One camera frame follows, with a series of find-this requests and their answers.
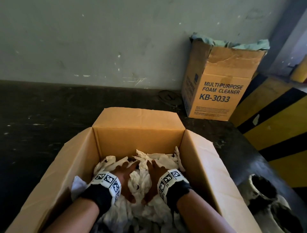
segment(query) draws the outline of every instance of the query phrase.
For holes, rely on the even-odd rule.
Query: cardboard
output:
[[[181,90],[187,116],[227,121],[265,54],[194,40]]]
[[[173,153],[175,146],[195,191],[237,233],[261,233],[212,142],[186,130],[176,113],[128,108],[105,109],[91,128],[63,146],[6,232],[40,232],[70,203],[74,176],[89,182],[105,156],[120,159],[136,149]]]

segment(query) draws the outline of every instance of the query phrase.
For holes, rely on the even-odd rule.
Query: hand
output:
[[[136,166],[139,163],[140,161],[137,161],[133,163],[130,167],[127,167],[129,163],[124,162],[122,166],[117,166],[113,171],[111,171],[113,175],[117,176],[120,181],[120,184],[122,185],[121,195],[123,195],[131,203],[135,203],[136,200],[130,192],[130,189],[128,187],[128,180],[130,179],[130,173],[136,169]]]
[[[147,194],[145,194],[145,197],[142,200],[142,204],[146,205],[148,202],[150,202],[155,195],[158,194],[158,181],[160,177],[167,172],[167,169],[165,167],[159,167],[155,160],[152,160],[151,164],[149,161],[147,161],[148,166],[148,172],[151,178],[151,187]]]

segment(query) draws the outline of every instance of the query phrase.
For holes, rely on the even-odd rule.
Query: cardboard box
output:
[[[265,54],[194,40],[181,90],[188,117],[227,121]]]
[[[179,147],[186,177],[237,233],[261,233],[212,142],[186,130],[178,115],[147,109],[107,108],[92,127],[69,140],[31,192],[7,233],[37,233],[70,201],[75,176],[90,182],[96,164],[145,153],[173,153]]]

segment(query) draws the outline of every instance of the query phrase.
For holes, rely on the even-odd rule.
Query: open cardboard box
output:
[[[70,203],[75,176],[90,182],[94,167],[109,155],[174,152],[186,178],[237,233],[261,233],[212,142],[186,130],[178,115],[147,109],[107,108],[92,127],[65,143],[22,206],[7,233],[39,232]]]

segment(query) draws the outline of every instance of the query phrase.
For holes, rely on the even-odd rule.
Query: black stripe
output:
[[[302,198],[302,200],[307,204],[307,187],[297,187],[293,190]]]
[[[281,110],[289,107],[290,105],[294,104],[301,98],[305,97],[307,94],[303,91],[300,91],[296,88],[291,88],[287,92],[283,93],[279,98],[274,100],[273,102],[269,103],[259,112],[254,114],[251,118],[243,122],[241,125],[237,127],[237,129],[241,133],[246,133],[250,131],[257,125],[261,124],[262,122],[266,121],[267,119],[271,118],[275,114],[279,113]],[[253,120],[259,114],[258,123],[256,125],[253,124]]]
[[[256,77],[254,77],[251,80],[251,83],[248,85],[246,91],[244,92],[241,100],[239,101],[238,105],[246,99],[254,90],[257,89],[263,82],[267,79],[267,76],[264,76],[262,74],[257,74]]]
[[[267,160],[272,161],[307,150],[307,132],[289,138],[259,151]]]

